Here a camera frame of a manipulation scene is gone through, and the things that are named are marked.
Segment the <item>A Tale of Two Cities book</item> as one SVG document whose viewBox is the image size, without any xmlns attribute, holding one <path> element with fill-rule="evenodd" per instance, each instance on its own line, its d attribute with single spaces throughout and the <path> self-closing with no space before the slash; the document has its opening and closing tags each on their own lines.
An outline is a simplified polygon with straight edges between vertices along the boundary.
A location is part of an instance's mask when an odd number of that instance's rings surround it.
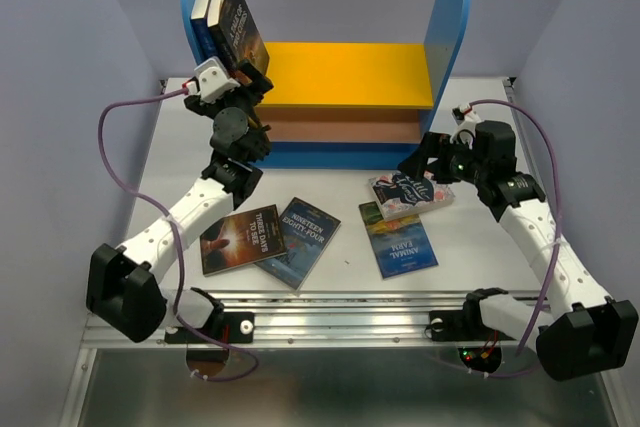
<svg viewBox="0 0 640 427">
<path fill-rule="evenodd" d="M 247 60 L 267 73 L 269 54 L 246 0 L 210 0 L 207 28 L 228 72 L 236 72 Z"/>
</svg>

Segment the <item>Three Days to See book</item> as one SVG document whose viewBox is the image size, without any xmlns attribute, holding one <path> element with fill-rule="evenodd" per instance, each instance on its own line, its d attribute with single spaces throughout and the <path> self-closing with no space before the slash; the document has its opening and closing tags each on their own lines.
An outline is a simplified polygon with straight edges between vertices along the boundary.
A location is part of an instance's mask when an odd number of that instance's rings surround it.
<svg viewBox="0 0 640 427">
<path fill-rule="evenodd" d="M 255 264 L 285 251 L 276 205 L 224 217 L 200 236 L 205 276 Z"/>
</svg>

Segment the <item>Nineteen Eighty-Four book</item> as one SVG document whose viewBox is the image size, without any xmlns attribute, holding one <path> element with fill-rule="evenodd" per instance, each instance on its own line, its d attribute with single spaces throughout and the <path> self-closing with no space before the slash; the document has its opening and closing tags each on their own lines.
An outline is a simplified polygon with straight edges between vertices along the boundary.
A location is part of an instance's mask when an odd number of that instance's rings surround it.
<svg viewBox="0 0 640 427">
<path fill-rule="evenodd" d="M 293 290 L 299 290 L 341 221 L 327 212 L 294 197 L 284 209 L 279 223 L 285 244 L 282 255 L 256 266 Z"/>
</svg>

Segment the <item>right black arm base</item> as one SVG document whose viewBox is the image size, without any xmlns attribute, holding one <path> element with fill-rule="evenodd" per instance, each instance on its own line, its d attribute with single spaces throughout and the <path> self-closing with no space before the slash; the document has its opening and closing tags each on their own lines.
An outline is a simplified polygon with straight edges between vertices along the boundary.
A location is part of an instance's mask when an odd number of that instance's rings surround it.
<svg viewBox="0 0 640 427">
<path fill-rule="evenodd" d="M 432 310 L 420 324 L 424 335 L 434 342 L 475 342 L 494 338 L 494 328 L 479 318 L 472 318 L 462 309 Z"/>
</svg>

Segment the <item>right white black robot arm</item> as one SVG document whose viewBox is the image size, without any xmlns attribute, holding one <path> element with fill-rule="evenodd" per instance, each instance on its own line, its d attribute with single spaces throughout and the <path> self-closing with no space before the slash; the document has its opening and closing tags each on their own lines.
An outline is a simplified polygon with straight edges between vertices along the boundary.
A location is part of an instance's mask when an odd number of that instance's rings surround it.
<svg viewBox="0 0 640 427">
<path fill-rule="evenodd" d="M 542 188 L 517 169 L 516 136 L 507 123 L 481 121 L 468 135 L 426 133 L 399 170 L 441 184 L 467 182 L 513 239 L 540 282 L 534 306 L 501 288 L 466 296 L 458 326 L 472 337 L 493 330 L 533 351 L 546 374 L 570 380 L 622 367 L 639 315 L 588 272 L 563 237 Z"/>
</svg>

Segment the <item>Little Women book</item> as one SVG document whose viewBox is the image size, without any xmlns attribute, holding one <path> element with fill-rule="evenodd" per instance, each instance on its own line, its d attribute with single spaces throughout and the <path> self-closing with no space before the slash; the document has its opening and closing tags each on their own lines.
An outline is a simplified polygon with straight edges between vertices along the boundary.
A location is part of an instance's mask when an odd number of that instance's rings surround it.
<svg viewBox="0 0 640 427">
<path fill-rule="evenodd" d="M 434 182 L 429 173 L 415 180 L 399 171 L 391 172 L 370 178 L 369 187 L 385 220 L 446 207 L 455 199 L 451 188 Z"/>
</svg>

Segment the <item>Jane Eyre book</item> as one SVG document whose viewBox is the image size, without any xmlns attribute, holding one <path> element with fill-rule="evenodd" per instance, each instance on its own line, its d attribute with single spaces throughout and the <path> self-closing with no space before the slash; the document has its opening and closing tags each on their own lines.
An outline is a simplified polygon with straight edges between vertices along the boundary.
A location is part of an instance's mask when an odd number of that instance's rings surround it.
<svg viewBox="0 0 640 427">
<path fill-rule="evenodd" d="M 205 60 L 218 55 L 215 41 L 208 28 L 208 9 L 211 0 L 195 0 L 190 17 L 191 27 Z"/>
</svg>

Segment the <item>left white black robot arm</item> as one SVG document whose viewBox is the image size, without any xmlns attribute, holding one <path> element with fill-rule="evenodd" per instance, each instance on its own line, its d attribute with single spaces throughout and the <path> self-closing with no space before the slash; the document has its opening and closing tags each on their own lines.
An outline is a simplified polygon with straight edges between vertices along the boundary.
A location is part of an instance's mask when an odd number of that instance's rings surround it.
<svg viewBox="0 0 640 427">
<path fill-rule="evenodd" d="M 123 191 L 153 205 L 160 216 L 120 245 L 103 244 L 93 252 L 86 307 L 135 343 L 161 327 L 181 324 L 182 297 L 191 303 L 185 318 L 188 329 L 199 340 L 213 340 L 222 331 L 223 318 L 211 297 L 182 286 L 166 291 L 160 283 L 172 265 L 186 269 L 185 250 L 213 223 L 242 205 L 263 175 L 257 164 L 271 152 L 270 128 L 255 109 L 273 84 L 248 60 L 239 63 L 238 71 L 247 83 L 210 58 L 175 92 L 183 97 L 188 111 L 213 124 L 209 164 L 173 207 L 164 207 L 122 180 L 116 182 Z"/>
</svg>

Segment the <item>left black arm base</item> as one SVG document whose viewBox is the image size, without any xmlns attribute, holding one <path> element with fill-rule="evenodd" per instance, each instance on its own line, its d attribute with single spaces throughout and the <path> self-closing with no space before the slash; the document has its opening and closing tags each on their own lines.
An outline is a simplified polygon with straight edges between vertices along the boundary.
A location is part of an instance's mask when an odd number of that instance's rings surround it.
<svg viewBox="0 0 640 427">
<path fill-rule="evenodd" d="M 251 344 L 254 338 L 255 314 L 250 311 L 225 312 L 209 319 L 198 331 L 225 344 Z M 206 344 L 207 341 L 184 327 L 164 334 L 164 342 L 174 344 Z"/>
</svg>

